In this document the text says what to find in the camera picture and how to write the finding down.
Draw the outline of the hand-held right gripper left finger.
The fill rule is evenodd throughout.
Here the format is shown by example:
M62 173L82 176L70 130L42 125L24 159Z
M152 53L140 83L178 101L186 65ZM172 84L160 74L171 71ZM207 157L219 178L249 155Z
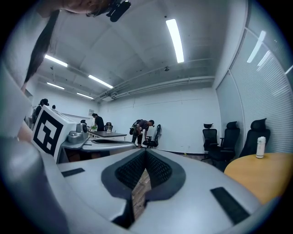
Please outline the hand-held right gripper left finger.
M78 197L109 224L135 234L146 232L145 224L135 220L132 201L132 192L146 168L145 150L58 167Z

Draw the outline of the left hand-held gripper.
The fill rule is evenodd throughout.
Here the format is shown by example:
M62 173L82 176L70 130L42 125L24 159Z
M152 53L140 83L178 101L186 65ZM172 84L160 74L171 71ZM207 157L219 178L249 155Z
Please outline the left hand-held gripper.
M136 149L132 142L89 139L85 123L77 123L64 114L43 106L33 129L32 144L53 156L57 164L69 162L65 150L79 150L90 158L102 158Z

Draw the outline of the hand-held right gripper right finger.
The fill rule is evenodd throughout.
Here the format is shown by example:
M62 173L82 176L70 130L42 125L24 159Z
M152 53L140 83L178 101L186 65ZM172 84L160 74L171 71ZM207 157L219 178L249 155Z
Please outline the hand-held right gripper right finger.
M233 222L211 193L218 187L223 187L248 214L261 207L250 191L214 166L170 152L155 152L183 167L185 183L170 199L149 202L129 228L130 232L217 234L233 227Z

